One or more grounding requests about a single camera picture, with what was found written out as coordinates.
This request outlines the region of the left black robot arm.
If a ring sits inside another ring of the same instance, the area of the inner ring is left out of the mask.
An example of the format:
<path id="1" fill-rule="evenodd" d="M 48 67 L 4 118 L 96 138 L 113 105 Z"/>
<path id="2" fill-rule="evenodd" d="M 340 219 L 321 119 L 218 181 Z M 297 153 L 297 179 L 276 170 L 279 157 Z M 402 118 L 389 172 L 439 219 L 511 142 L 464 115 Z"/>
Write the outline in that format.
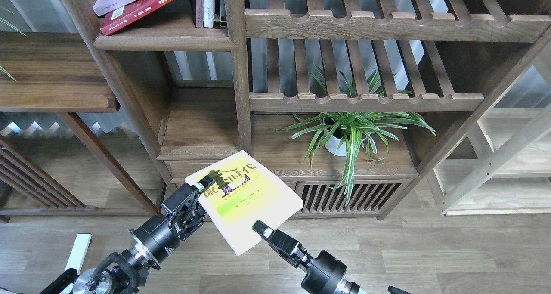
<path id="1" fill-rule="evenodd" d="M 67 269 L 44 294 L 60 294 L 73 284 L 73 294 L 134 294 L 144 286 L 148 270 L 160 269 L 181 241 L 203 225 L 205 210 L 198 203 L 200 195 L 214 183 L 205 176 L 199 182 L 183 184 L 163 203 L 166 214 L 152 216 L 138 229 L 131 229 L 135 245 L 122 253 L 108 255 L 96 268 L 78 274 Z"/>

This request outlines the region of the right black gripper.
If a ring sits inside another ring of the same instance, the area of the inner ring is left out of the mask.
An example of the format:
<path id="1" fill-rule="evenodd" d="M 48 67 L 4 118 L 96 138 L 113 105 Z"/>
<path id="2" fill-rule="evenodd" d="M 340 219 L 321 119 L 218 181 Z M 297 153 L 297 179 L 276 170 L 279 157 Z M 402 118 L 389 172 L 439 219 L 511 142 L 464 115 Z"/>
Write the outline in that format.
<path id="1" fill-rule="evenodd" d="M 347 266 L 329 252 L 322 250 L 317 258 L 312 259 L 299 241 L 260 220 L 254 223 L 252 230 L 286 262 L 305 271 L 301 287 L 309 294 L 347 293 L 347 281 L 344 280 Z"/>

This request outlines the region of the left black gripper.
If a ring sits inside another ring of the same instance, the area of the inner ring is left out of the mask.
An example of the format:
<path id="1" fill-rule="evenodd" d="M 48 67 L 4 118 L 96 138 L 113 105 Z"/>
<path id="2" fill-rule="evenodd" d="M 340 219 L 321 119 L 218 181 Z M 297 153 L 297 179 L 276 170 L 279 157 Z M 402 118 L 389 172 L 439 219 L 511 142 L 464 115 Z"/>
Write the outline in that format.
<path id="1" fill-rule="evenodd" d="M 185 183 L 161 204 L 165 216 L 152 216 L 138 229 L 130 229 L 136 244 L 129 250 L 130 264 L 145 264 L 153 260 L 162 263 L 204 223 L 205 210 L 196 204 L 200 194 L 215 180 L 205 176 L 199 182 Z M 169 221 L 174 216 L 174 233 Z"/>

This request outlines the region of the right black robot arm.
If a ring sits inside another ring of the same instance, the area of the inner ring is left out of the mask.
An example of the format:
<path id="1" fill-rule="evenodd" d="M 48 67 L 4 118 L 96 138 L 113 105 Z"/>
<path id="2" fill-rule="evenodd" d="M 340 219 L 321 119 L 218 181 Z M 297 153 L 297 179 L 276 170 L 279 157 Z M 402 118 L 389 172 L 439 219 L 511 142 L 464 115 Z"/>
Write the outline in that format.
<path id="1" fill-rule="evenodd" d="M 268 245 L 295 268 L 305 271 L 301 282 L 310 294 L 364 294 L 364 290 L 345 277 L 347 266 L 325 250 L 316 258 L 311 257 L 302 244 L 280 230 L 273 230 L 257 220 L 252 229 Z"/>

